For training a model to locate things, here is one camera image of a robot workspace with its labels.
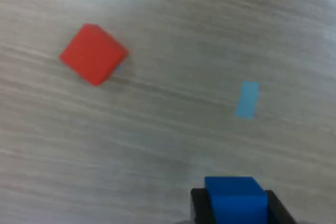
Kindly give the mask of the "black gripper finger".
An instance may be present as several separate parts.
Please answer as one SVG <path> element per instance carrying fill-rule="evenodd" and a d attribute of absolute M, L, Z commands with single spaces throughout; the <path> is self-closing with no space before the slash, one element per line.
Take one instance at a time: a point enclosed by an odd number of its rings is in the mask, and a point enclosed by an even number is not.
<path fill-rule="evenodd" d="M 216 219 L 212 210 L 208 192 L 205 188 L 193 188 L 191 196 L 191 222 L 215 224 Z"/>
<path fill-rule="evenodd" d="M 268 197 L 268 224 L 298 224 L 272 190 L 265 190 Z"/>

